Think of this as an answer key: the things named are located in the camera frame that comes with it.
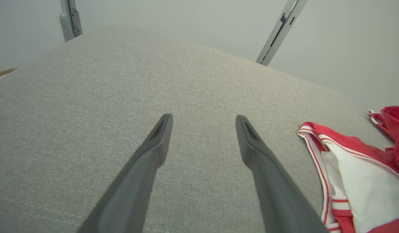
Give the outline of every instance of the white wall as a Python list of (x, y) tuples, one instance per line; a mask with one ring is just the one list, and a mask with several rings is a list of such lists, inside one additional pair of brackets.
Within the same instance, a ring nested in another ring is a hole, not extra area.
[(308, 0), (269, 66), (365, 109), (399, 105), (399, 0)]
[(287, 0), (76, 0), (84, 33), (133, 25), (255, 61)]
[(65, 43), (60, 13), (59, 0), (0, 0), (0, 71)]

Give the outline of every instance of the red and white striped trim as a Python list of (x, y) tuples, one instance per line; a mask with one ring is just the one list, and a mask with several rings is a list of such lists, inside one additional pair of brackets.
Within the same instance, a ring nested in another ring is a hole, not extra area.
[(347, 200), (346, 202), (336, 202), (336, 200), (332, 200), (331, 206), (333, 209), (336, 210), (350, 210), (350, 205)]
[(316, 154), (321, 156), (321, 153), (319, 152), (319, 149), (316, 147), (315, 142), (313, 142), (313, 140), (306, 134), (301, 134), (301, 133), (304, 132), (304, 133), (312, 134), (314, 136), (316, 136), (316, 135), (314, 134), (314, 130), (312, 127), (302, 126), (302, 128), (303, 128), (302, 130), (297, 131), (297, 134), (300, 137), (304, 138), (304, 140), (306, 141), (306, 144), (309, 148), (310, 155), (312, 155), (312, 158), (315, 161), (315, 165), (316, 165), (317, 171), (319, 173), (320, 181), (322, 182), (322, 186), (323, 186), (324, 199), (323, 199), (323, 210), (322, 210), (321, 220), (323, 221), (323, 224), (325, 224), (325, 225), (327, 223), (329, 223), (330, 221), (332, 221), (332, 223), (333, 223), (335, 221), (334, 219), (333, 220), (328, 219), (328, 215), (329, 215), (329, 212), (331, 211), (331, 207), (329, 206), (330, 192), (329, 192), (327, 176), (325, 176), (325, 173), (323, 172), (322, 167), (320, 166), (319, 161), (316, 156)]
[(387, 168), (389, 171), (391, 171), (393, 174), (395, 174), (396, 176), (399, 177), (399, 174), (396, 171), (394, 171), (392, 168), (390, 168), (389, 166), (377, 161), (374, 158), (371, 158), (369, 155), (365, 155), (365, 154), (363, 154), (361, 152), (358, 152), (356, 150), (353, 150), (353, 149), (350, 149), (348, 147), (342, 146), (340, 143), (338, 143), (337, 141), (335, 141), (334, 139), (332, 139), (328, 135), (320, 134), (319, 135), (319, 139), (321, 140), (322, 144), (328, 144), (328, 143), (335, 144), (335, 145), (339, 146), (340, 148), (342, 148), (343, 150), (345, 150), (346, 152), (348, 152), (350, 155), (353, 155), (353, 156), (358, 157), (358, 158), (367, 159), (367, 160), (370, 160), (372, 162), (375, 162), (376, 164)]
[(331, 195), (331, 201), (336, 203), (349, 203), (349, 200), (346, 196)]
[(334, 223), (334, 224), (327, 224), (325, 227), (328, 229), (330, 233), (340, 233), (340, 224), (339, 223)]

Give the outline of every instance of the gray fabric surface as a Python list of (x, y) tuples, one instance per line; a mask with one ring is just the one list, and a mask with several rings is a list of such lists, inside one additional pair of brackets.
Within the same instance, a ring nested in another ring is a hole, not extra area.
[(164, 113), (174, 128), (146, 233), (263, 232), (238, 114), (319, 214), (300, 124), (390, 146), (363, 109), (328, 88), (138, 28), (105, 28), (0, 80), (0, 232), (75, 231)]

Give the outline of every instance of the metal bracket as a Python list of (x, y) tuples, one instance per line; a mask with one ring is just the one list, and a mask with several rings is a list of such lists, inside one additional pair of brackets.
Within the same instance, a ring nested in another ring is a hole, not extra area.
[(72, 20), (72, 26), (73, 26), (73, 34), (74, 37), (78, 37), (79, 35), (82, 34), (81, 32), (81, 24), (80, 24), (80, 17), (78, 15), (78, 10), (75, 7), (70, 6), (71, 8), (71, 20)]
[(269, 65), (307, 0), (288, 0), (256, 62)]
[(64, 40), (67, 42), (78, 37), (83, 32), (81, 30), (80, 16), (75, 7), (75, 0), (60, 0), (62, 13), (60, 14), (61, 28)]

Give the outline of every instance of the stitching seam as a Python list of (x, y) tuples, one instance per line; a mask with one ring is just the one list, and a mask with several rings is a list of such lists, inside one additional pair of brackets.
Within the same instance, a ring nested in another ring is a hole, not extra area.
[(41, 216), (41, 215), (38, 215), (38, 214), (31, 214), (31, 213), (27, 213), (27, 212), (20, 211), (20, 210), (17, 210), (17, 209), (8, 208), (8, 207), (2, 206), (2, 205), (0, 205), (0, 208), (4, 208), (4, 209), (10, 210), (10, 211), (15, 211), (15, 212), (23, 213), (23, 214), (29, 214), (29, 215), (32, 215), (32, 216), (35, 216), (35, 217), (38, 217), (38, 218), (53, 220), (53, 221), (60, 222), (60, 223), (64, 223), (64, 224), (70, 224), (70, 225), (80, 226), (80, 224), (75, 224), (75, 223), (70, 223), (70, 222), (62, 221), (61, 219), (47, 218), (47, 217), (44, 217), (44, 216)]
[(4, 197), (1, 197), (1, 196), (0, 196), (0, 199), (6, 200), (6, 201), (8, 201), (8, 202), (14, 202), (14, 203), (26, 205), (26, 206), (29, 206), (29, 207), (32, 207), (32, 208), (39, 208), (39, 209), (43, 209), (43, 210), (53, 211), (53, 212), (56, 212), (56, 213), (59, 213), (59, 214), (66, 214), (66, 215), (70, 215), (70, 216), (74, 216), (74, 217), (78, 217), (78, 218), (86, 218), (86, 217), (83, 217), (83, 216), (79, 216), (79, 215), (75, 215), (75, 214), (70, 214), (70, 213), (66, 213), (66, 212), (61, 212), (61, 211), (54, 210), (54, 209), (41, 208), (41, 207), (38, 207), (38, 206), (35, 206), (35, 205), (30, 205), (30, 204), (23, 203), (23, 202), (17, 202), (17, 201), (15, 201), (15, 200), (11, 200), (11, 199), (4, 198)]

